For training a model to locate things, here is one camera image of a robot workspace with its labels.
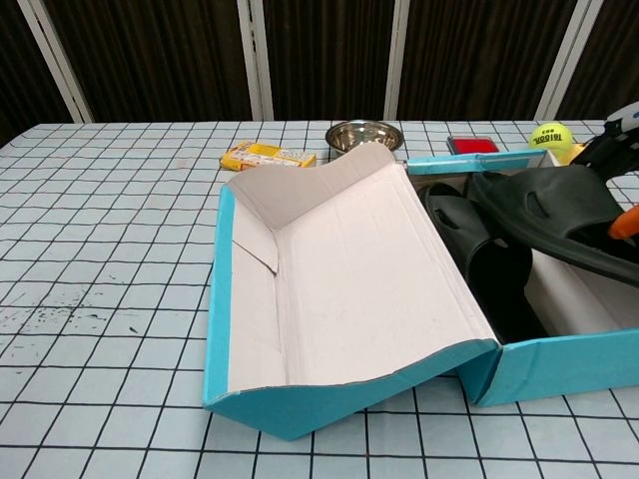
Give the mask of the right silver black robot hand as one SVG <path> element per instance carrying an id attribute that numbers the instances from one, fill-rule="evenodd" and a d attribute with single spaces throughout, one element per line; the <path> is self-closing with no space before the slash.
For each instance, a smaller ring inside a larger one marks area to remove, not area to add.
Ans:
<path id="1" fill-rule="evenodd" d="M 638 103 L 610 114 L 603 133 L 590 141 L 571 164 L 579 171 L 590 171 L 586 175 L 588 191 L 568 201 L 574 214 L 581 216 L 580 227 L 607 222 L 607 234 L 613 240 L 637 237 L 638 209 L 622 212 L 605 183 L 638 171 Z"/>

